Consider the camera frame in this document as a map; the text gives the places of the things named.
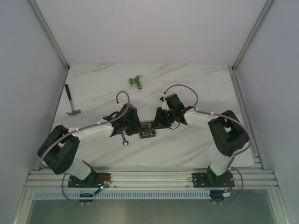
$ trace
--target black cable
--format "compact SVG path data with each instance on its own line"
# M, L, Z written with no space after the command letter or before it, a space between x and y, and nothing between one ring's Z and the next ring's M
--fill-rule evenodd
M181 122L179 122L179 124L176 128L171 128L171 127L168 127L168 128L171 129L171 130L176 130L179 127L180 124L181 124Z

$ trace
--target hammer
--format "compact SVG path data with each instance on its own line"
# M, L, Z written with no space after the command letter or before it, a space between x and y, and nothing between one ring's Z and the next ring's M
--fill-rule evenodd
M81 113L80 110L76 111L75 108L74 108L74 104L73 104L73 101L71 100L71 93L70 93L70 89L69 89L68 84L65 84L64 86L65 86L67 97L69 98L69 101L70 101L70 104L71 104L71 113L66 112L66 114L76 115L77 113Z

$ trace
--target table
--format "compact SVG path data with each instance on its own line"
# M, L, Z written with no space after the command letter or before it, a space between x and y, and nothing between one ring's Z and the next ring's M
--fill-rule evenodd
M137 75L142 89L127 80ZM124 90L138 109L140 121L153 120L159 98L172 84L192 87L199 96L198 108L207 112L232 110L242 121L234 88L226 65L206 64L72 64L66 83L69 85L75 109L80 114L69 116L70 103L65 90L61 96L54 125L67 128L96 123L104 116L119 111L116 94ZM167 95L176 93L185 106L193 105L194 94L184 87L173 87ZM121 94L119 101L126 103ZM129 146L122 145L116 135L80 144L76 158L101 167L208 167L217 152L208 129L180 125L176 130L157 130L156 137L140 139L126 136ZM250 150L239 155L232 166L253 166Z

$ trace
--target marble surface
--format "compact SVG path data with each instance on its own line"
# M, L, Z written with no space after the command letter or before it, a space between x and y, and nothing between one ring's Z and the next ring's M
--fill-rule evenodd
M129 85L128 78L143 75L142 89ZM230 109L241 119L228 67L203 64L72 64L66 83L69 85L75 109L81 113L69 116L71 107L64 90L58 106L54 126L80 127L99 121L119 111L115 96L125 90L138 109L140 121L153 120L159 98L172 84L192 87L199 96L198 108L210 112ZM187 88L174 87L167 94L176 93L185 106L193 105L194 94ZM125 95L120 102L126 103ZM129 146L122 145L116 135L80 145L76 158L92 166L115 167L196 167L209 166L217 151L208 129L180 125L176 130L157 130L154 138L140 139L126 136ZM254 164L251 151L239 155L233 166Z

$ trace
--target hammer handle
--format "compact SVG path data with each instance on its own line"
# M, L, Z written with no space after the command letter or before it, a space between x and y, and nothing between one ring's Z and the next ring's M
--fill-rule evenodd
M65 86L67 97L69 98L69 100L71 100L71 93L70 93L69 86L68 84L65 84L64 86Z

